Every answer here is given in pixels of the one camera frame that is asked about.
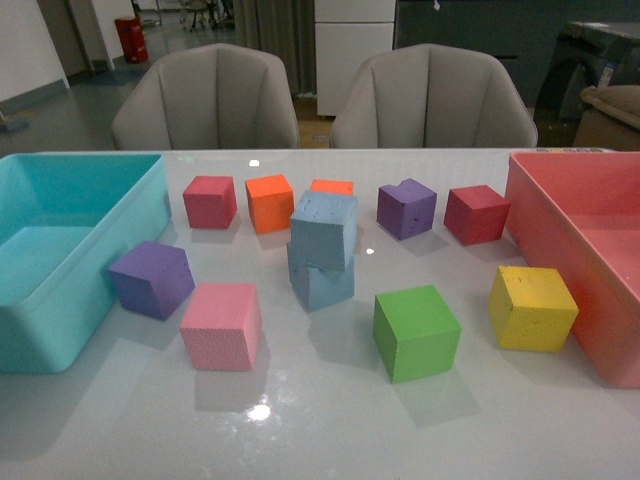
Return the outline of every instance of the white wall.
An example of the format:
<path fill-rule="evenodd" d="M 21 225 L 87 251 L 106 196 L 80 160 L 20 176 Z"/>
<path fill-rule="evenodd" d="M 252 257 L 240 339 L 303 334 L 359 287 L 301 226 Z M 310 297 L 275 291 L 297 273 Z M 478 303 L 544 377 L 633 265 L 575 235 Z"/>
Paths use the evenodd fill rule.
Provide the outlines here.
<path fill-rule="evenodd" d="M 36 0 L 0 0 L 0 101 L 66 82 Z"/>
<path fill-rule="evenodd" d="M 180 0 L 158 0 L 162 10 L 176 10 L 180 8 Z M 156 0 L 138 0 L 138 5 L 142 10 L 155 10 Z"/>
<path fill-rule="evenodd" d="M 93 0 L 93 8 L 113 68 L 111 61 L 124 55 L 114 21 L 120 17 L 133 17 L 133 7 L 130 0 Z"/>
<path fill-rule="evenodd" d="M 133 16 L 130 0 L 75 0 L 72 5 L 74 11 L 84 8 L 84 18 L 92 16 L 91 27 L 99 30 L 83 35 L 89 57 L 113 68 L 113 59 L 123 55 L 114 21 Z M 68 85 L 37 0 L 0 0 L 0 46 L 0 102 L 56 81 Z"/>

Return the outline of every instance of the white cabinet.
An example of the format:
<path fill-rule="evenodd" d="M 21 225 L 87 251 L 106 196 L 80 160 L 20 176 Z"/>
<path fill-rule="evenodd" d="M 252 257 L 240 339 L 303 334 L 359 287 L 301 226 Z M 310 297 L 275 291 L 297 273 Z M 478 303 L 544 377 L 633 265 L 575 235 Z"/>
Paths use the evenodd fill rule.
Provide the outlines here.
<path fill-rule="evenodd" d="M 318 115 L 335 116 L 358 68 L 393 48 L 395 0 L 316 0 Z"/>

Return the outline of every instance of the blue cube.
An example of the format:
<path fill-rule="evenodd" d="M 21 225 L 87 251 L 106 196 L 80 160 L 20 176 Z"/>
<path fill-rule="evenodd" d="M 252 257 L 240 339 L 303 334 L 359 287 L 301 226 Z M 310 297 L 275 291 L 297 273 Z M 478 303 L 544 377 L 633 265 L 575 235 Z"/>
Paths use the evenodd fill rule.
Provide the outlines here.
<path fill-rule="evenodd" d="M 355 256 L 351 255 L 344 272 L 309 266 L 300 261 L 297 248 L 287 244 L 289 280 L 300 302 L 308 311 L 328 307 L 354 295 Z"/>
<path fill-rule="evenodd" d="M 358 199 L 306 191 L 291 216 L 291 242 L 300 263 L 345 272 L 358 232 Z"/>

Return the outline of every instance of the pink plastic bin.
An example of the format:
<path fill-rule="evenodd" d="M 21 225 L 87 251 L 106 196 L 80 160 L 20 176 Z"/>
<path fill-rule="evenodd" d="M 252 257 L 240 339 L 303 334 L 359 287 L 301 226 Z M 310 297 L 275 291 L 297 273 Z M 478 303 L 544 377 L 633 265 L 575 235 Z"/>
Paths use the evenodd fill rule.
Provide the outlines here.
<path fill-rule="evenodd" d="M 640 152 L 511 156 L 506 227 L 530 266 L 560 271 L 598 374 L 640 388 Z"/>

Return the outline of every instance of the cyan plastic bin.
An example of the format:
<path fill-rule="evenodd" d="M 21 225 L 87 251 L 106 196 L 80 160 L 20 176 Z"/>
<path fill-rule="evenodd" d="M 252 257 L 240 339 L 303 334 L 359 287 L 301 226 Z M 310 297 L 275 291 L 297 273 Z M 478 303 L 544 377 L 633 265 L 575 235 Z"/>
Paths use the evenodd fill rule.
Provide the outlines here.
<path fill-rule="evenodd" d="M 0 372 L 69 367 L 115 299 L 109 265 L 170 217 L 159 154 L 0 160 Z"/>

